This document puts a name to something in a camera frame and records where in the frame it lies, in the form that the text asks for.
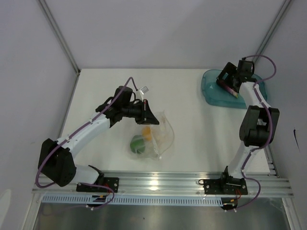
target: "white tabletop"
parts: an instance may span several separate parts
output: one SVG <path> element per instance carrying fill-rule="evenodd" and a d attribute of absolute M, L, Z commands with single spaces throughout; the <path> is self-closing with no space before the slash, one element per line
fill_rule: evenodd
<path fill-rule="evenodd" d="M 211 106 L 201 94 L 206 69 L 83 69 L 79 76 L 63 135 L 87 121 L 95 108 L 132 76 L 138 88 L 147 86 L 153 112 L 164 111 L 175 132 L 173 146 L 159 161 L 135 159 L 129 143 L 138 125 L 123 118 L 94 138 L 76 157 L 76 164 L 102 171 L 207 172 L 225 169 L 240 144 L 239 128 L 246 110 Z M 269 173 L 264 151 L 248 172 Z"/>

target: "teal bin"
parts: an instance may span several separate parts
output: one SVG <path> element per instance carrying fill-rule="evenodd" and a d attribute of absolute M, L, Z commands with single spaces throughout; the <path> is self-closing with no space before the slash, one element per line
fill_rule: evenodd
<path fill-rule="evenodd" d="M 219 69 L 211 69 L 203 74 L 201 92 L 206 102 L 216 106 L 246 109 L 245 102 L 240 94 L 238 94 L 239 97 L 236 98 L 216 84 L 216 78 L 220 73 L 221 70 Z M 253 75 L 253 78 L 261 80 L 261 77 L 256 74 Z M 259 89 L 263 98 L 267 100 L 268 96 L 265 92 L 264 82 L 259 83 Z"/>

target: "gray wall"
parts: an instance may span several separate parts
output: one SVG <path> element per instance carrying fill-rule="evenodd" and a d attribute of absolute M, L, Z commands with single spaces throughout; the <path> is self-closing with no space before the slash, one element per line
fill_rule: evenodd
<path fill-rule="evenodd" d="M 80 68 L 222 68 L 283 0 L 47 0 Z"/>
<path fill-rule="evenodd" d="M 267 81 L 269 103 L 279 108 L 280 120 L 272 143 L 277 169 L 290 179 L 295 203 L 307 229 L 307 1 L 295 0 L 265 50 L 277 65 L 276 76 Z M 256 70 L 262 77 L 273 68 L 261 60 Z M 297 129 L 298 149 L 294 129 Z"/>
<path fill-rule="evenodd" d="M 12 190 L 1 230 L 21 227 L 40 146 L 56 138 L 75 74 L 35 0 L 0 2 L 0 195 Z"/>

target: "transparent plastic bag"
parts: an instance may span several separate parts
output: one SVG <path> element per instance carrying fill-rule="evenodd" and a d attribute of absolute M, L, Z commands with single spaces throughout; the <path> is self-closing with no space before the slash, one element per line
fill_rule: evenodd
<path fill-rule="evenodd" d="M 164 112 L 154 115 L 160 124 L 138 126 L 130 141 L 130 151 L 134 157 L 160 160 L 174 142 L 175 134 Z"/>

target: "orange object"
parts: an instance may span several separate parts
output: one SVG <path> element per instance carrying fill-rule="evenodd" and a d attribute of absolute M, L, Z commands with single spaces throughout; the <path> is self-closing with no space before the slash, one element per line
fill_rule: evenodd
<path fill-rule="evenodd" d="M 146 126 L 142 129 L 142 136 L 148 141 L 152 140 L 151 129 L 149 126 Z"/>

